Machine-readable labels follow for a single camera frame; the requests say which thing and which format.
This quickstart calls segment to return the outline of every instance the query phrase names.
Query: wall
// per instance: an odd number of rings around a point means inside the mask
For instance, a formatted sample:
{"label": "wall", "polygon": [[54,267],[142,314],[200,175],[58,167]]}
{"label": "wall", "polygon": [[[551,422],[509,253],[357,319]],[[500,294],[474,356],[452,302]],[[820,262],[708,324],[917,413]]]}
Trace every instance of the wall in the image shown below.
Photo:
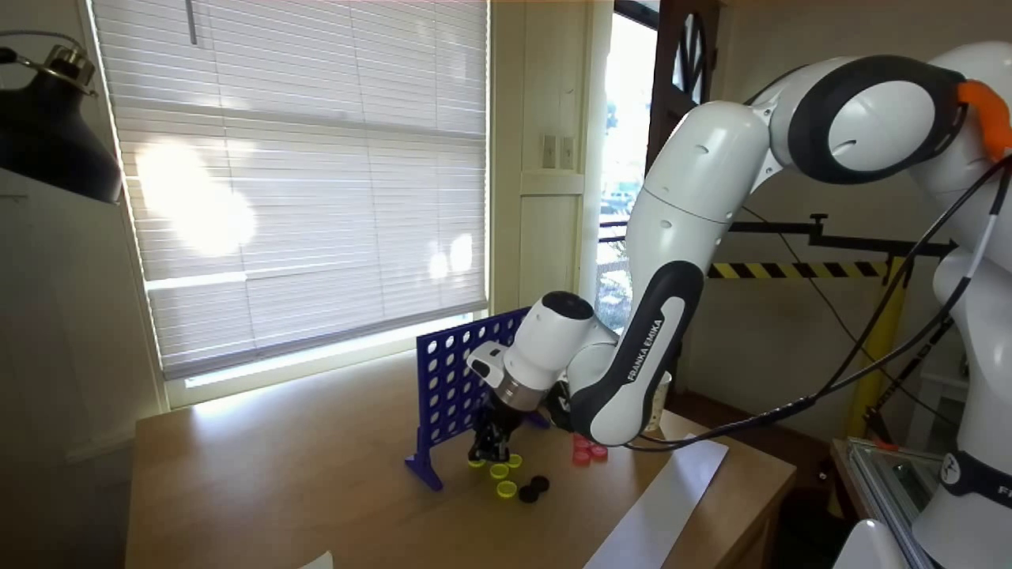
{"label": "wall", "polygon": [[[990,0],[724,0],[714,99],[743,100],[775,75],[835,53],[909,53],[934,56],[962,40],[1012,38],[1012,4]],[[829,213],[832,235],[920,237],[930,220],[927,201],[909,178],[869,187],[826,187],[782,175],[758,190],[751,209],[775,220],[807,220]],[[809,251],[807,258],[849,258],[855,253]],[[775,237],[731,235],[718,258],[792,258]],[[909,328],[937,306],[930,297],[934,262],[917,262],[909,297]],[[823,281],[846,309],[850,328],[869,316],[880,287],[874,281]],[[807,281],[711,281],[691,332],[681,383],[720,400],[762,412],[820,387],[842,353],[849,336],[820,302]],[[788,422],[812,436],[837,436],[849,396]]]}
{"label": "wall", "polygon": [[607,0],[494,4],[497,309],[594,287]]}
{"label": "wall", "polygon": [[[0,22],[86,38],[81,12],[5,4]],[[54,40],[5,43],[45,61]],[[5,90],[25,80],[0,72]],[[84,114],[111,145],[105,100]],[[163,412],[128,209],[0,170],[0,267],[0,565],[117,563],[128,442]]]}

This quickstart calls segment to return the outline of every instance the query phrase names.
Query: blue pegboard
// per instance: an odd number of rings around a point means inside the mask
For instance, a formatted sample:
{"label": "blue pegboard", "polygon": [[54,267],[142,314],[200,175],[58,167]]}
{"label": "blue pegboard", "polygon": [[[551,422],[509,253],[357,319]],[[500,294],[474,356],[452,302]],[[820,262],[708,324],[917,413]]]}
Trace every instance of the blue pegboard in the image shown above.
{"label": "blue pegboard", "polygon": [[415,338],[419,356],[419,442],[404,466],[431,488],[444,489],[431,448],[471,430],[471,413],[485,396],[481,376],[470,374],[465,353],[481,342],[509,344],[529,309],[474,319]]}

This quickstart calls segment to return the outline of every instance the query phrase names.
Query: table surface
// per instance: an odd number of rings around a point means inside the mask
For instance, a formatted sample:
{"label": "table surface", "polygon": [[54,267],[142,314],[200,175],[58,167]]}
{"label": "table surface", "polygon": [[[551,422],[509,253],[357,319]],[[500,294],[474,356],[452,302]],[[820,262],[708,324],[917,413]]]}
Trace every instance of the table surface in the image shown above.
{"label": "table surface", "polygon": [[[667,413],[678,433],[696,425]],[[762,530],[794,468],[728,442],[728,457],[673,543],[667,565],[720,565]],[[523,428],[516,479],[547,474],[535,504],[504,504],[465,466],[470,436],[433,448],[444,493],[407,468],[415,374],[389,361],[369,374],[320,376],[137,430],[128,565],[583,565],[667,455],[610,448],[577,468],[574,436]]]}

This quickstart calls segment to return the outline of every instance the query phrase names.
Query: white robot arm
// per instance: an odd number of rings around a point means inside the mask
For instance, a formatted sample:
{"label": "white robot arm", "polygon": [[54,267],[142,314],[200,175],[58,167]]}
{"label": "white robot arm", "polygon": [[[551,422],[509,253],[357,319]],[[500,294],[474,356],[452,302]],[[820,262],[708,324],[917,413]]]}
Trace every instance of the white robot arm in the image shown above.
{"label": "white robot arm", "polygon": [[[751,105],[700,105],[671,132],[634,207],[626,251],[636,314],[626,336],[610,336],[584,301],[557,291],[531,306],[509,348],[481,344],[470,356],[494,388],[489,417],[497,436],[516,428],[504,417],[535,412],[565,376],[574,428],[606,446],[630,442],[645,428],[664,361],[696,314],[705,268],[752,190],[786,167],[826,182],[914,170],[934,201],[948,209],[1010,156],[1007,100],[1012,43],[972,43],[934,63],[823,61],[788,72]],[[937,287],[946,297],[960,275],[982,268],[982,294],[964,294],[954,309],[972,353],[972,400],[960,436],[967,457],[953,463],[954,470],[988,466],[996,478],[978,493],[964,493],[964,479],[941,489],[917,529],[941,563],[967,550],[1012,561],[1012,542],[993,535],[1012,535],[1012,214],[996,219],[988,193],[954,219],[960,244],[972,253],[946,258]],[[974,516],[990,529],[978,530],[967,523]]]}

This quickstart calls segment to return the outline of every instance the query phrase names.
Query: white blinds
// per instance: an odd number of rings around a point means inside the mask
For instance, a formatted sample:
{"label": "white blinds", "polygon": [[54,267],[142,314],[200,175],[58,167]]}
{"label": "white blinds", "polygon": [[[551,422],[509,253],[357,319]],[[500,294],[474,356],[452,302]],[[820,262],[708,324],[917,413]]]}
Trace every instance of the white blinds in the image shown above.
{"label": "white blinds", "polygon": [[485,0],[91,0],[164,374],[485,302]]}

